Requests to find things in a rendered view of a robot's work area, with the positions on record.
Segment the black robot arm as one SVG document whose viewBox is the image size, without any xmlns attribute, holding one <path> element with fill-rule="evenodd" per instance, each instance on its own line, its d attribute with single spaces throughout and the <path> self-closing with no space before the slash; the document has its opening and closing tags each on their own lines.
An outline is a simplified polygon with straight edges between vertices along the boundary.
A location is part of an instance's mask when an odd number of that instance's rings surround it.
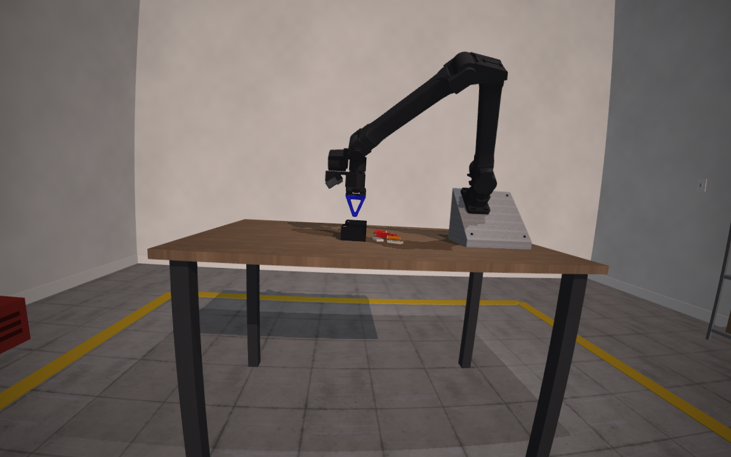
<svg viewBox="0 0 731 457">
<path fill-rule="evenodd" d="M 390 108 L 388 112 L 352 134 L 348 149 L 329 151 L 329 171 L 326 171 L 325 178 L 327 187 L 330 189 L 341 184 L 343 182 L 341 175 L 346 175 L 345 187 L 356 187 L 356 171 L 358 174 L 362 171 L 365 173 L 367 160 L 365 156 L 384 138 L 388 138 L 398 128 L 403 127 L 445 96 L 453 93 L 457 95 L 465 88 L 479 84 L 475 160 L 471 162 L 470 173 L 467 174 L 471 178 L 470 188 L 463 187 L 461 195 L 469 214 L 488 215 L 490 194 L 497 186 L 493 172 L 496 134 L 500 96 L 507 78 L 508 71 L 500 60 L 473 52 L 460 52 L 445 63 L 443 69 L 430 80 Z M 353 173 L 346 171 L 348 159 L 349 171 Z"/>
</svg>

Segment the black rack of bins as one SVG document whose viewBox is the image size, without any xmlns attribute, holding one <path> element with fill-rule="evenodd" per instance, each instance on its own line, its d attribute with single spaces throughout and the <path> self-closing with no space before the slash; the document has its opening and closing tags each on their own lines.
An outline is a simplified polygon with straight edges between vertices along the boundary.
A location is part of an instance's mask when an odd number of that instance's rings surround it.
<svg viewBox="0 0 731 457">
<path fill-rule="evenodd" d="M 341 240 L 365 242 L 366 227 L 367 221 L 365 220 L 346 220 L 345 224 L 341 226 Z"/>
</svg>

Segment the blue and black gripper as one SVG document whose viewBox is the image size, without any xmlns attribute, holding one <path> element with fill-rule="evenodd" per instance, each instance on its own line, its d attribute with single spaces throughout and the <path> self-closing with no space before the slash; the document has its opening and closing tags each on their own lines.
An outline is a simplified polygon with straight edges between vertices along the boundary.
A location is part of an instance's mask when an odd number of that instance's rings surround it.
<svg viewBox="0 0 731 457">
<path fill-rule="evenodd" d="M 366 188 L 365 188 L 366 175 L 365 175 L 365 173 L 358 174 L 358 171 L 356 171 L 356 173 L 357 173 L 356 187 L 346 186 L 346 195 L 345 195 L 348 205 L 349 205 L 349 209 L 352 212 L 353 217 L 358 216 L 358 212 L 362 208 L 363 202 L 366 198 Z M 358 188 L 358 187 L 360 187 L 360 188 Z M 351 194 L 349 194 L 349 193 L 351 193 Z M 359 194 L 353 194 L 353 193 L 359 193 Z M 362 195 L 362 196 L 360 196 L 360 195 Z M 360 200 L 360 204 L 358 205 L 356 212 L 354 212 L 354 210 L 353 210 L 353 204 L 351 202 L 351 199 Z"/>
</svg>

